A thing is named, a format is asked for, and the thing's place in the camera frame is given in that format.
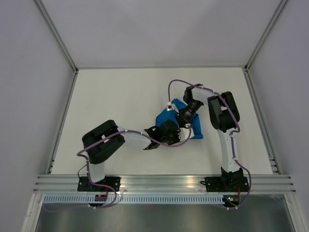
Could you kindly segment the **blue cloth napkin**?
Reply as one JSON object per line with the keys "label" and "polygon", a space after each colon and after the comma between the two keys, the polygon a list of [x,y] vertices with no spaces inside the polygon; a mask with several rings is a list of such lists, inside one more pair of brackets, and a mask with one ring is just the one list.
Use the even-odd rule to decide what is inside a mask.
{"label": "blue cloth napkin", "polygon": [[[186,104],[179,100],[179,99],[173,99],[172,104],[175,104],[178,110],[181,110],[186,107]],[[155,125],[160,126],[162,123],[164,123],[167,120],[172,120],[174,123],[179,125],[178,121],[175,118],[176,111],[171,110],[167,111],[167,109],[164,109],[155,119]],[[191,139],[203,139],[202,129],[201,129],[201,123],[199,119],[199,115],[195,113],[193,117],[191,118],[192,124],[191,129],[193,130],[194,136],[191,137]]]}

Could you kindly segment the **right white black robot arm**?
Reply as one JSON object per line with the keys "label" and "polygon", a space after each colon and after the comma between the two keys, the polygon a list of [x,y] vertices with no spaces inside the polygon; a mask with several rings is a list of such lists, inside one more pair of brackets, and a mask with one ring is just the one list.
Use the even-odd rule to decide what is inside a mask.
{"label": "right white black robot arm", "polygon": [[211,125],[218,132],[221,144],[220,184],[226,191],[233,190],[243,179],[243,169],[236,162],[235,134],[240,132],[240,114],[233,94],[230,91],[211,92],[197,85],[185,89],[183,100],[187,106],[175,115],[180,127],[191,124],[197,110],[203,105],[208,106]]}

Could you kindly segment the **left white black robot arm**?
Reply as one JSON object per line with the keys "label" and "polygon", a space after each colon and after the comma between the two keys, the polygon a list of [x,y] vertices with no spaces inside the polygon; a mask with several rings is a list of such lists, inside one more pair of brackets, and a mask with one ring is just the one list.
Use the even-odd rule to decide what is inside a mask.
{"label": "left white black robot arm", "polygon": [[90,173],[88,185],[94,191],[105,187],[105,161],[119,148],[134,147],[142,150],[157,149],[161,145],[175,145],[181,141],[181,129],[172,120],[160,126],[152,126],[141,132],[129,132],[108,120],[82,137],[87,153],[87,170]]}

